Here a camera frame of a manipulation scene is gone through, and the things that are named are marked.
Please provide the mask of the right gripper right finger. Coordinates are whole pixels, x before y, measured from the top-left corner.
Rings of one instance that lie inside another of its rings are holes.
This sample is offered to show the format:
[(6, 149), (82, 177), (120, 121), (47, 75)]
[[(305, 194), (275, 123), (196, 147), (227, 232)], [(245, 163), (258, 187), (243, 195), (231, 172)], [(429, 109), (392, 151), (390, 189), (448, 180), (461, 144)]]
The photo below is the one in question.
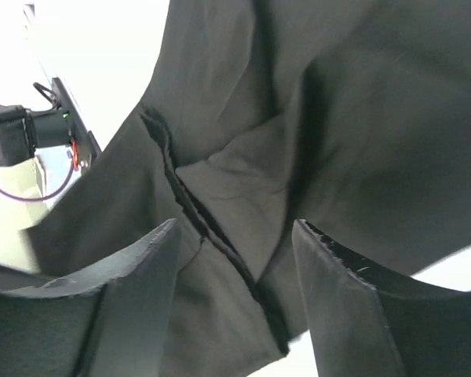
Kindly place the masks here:
[(471, 376), (471, 291), (387, 269), (305, 220), (292, 231), (321, 376)]

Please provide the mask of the black long sleeve shirt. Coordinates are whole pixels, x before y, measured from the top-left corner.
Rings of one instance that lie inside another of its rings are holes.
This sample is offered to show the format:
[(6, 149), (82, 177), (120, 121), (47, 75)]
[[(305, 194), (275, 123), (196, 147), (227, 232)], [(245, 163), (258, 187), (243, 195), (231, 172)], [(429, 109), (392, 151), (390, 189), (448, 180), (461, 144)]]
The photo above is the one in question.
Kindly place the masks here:
[(470, 245), (471, 1), (172, 1), (143, 97), (27, 233), (64, 276), (171, 218), (164, 376), (287, 354), (298, 218), (404, 274)]

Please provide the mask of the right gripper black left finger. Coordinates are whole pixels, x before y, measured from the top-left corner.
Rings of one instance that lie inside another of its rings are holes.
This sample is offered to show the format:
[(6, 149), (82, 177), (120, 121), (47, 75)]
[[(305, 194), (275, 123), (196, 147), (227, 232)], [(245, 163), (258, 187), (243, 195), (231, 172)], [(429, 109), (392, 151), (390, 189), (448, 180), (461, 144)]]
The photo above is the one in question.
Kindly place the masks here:
[(157, 376), (180, 241), (169, 220), (59, 278), (0, 265), (0, 376)]

